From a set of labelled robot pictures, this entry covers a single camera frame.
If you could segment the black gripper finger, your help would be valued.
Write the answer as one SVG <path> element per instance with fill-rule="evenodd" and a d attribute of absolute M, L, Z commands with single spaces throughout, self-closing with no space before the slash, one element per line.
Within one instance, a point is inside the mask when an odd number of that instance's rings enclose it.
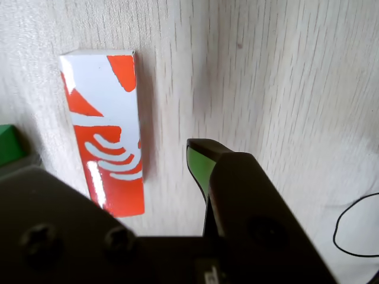
<path fill-rule="evenodd" d="M 38 167 L 1 178 L 2 283 L 156 283 L 127 228 Z"/>
<path fill-rule="evenodd" d="M 232 283 L 334 283 L 284 199 L 250 153 L 187 141 L 187 166 L 212 210 Z"/>

